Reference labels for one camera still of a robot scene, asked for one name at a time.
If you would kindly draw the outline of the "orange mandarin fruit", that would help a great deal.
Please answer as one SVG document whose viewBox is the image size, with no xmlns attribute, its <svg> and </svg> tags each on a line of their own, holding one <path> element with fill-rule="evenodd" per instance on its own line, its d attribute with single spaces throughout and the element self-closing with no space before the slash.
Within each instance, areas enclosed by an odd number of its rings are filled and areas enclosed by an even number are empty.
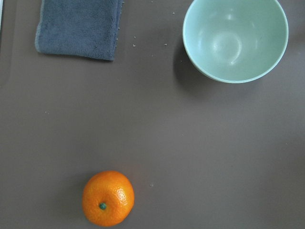
<svg viewBox="0 0 305 229">
<path fill-rule="evenodd" d="M 82 210 L 86 219 L 111 227 L 125 220 L 134 206 L 134 190 L 129 179 L 117 171 L 103 171 L 85 185 Z"/>
</svg>

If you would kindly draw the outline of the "mint green bowl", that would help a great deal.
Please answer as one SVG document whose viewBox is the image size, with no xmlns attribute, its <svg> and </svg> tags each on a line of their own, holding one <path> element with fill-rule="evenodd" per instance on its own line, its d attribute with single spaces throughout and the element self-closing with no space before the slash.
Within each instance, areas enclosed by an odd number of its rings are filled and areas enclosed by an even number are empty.
<svg viewBox="0 0 305 229">
<path fill-rule="evenodd" d="M 195 0 L 183 20 L 183 45 L 194 67 L 224 83 L 247 83 L 273 70 L 288 44 L 276 0 Z"/>
</svg>

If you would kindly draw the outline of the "grey folded cloth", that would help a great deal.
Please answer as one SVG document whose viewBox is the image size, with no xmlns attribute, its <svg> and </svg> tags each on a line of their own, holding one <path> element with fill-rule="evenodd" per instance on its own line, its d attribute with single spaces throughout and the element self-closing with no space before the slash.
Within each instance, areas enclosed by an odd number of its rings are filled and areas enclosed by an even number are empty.
<svg viewBox="0 0 305 229">
<path fill-rule="evenodd" d="M 36 50 L 113 61 L 122 4 L 121 0 L 43 0 Z"/>
</svg>

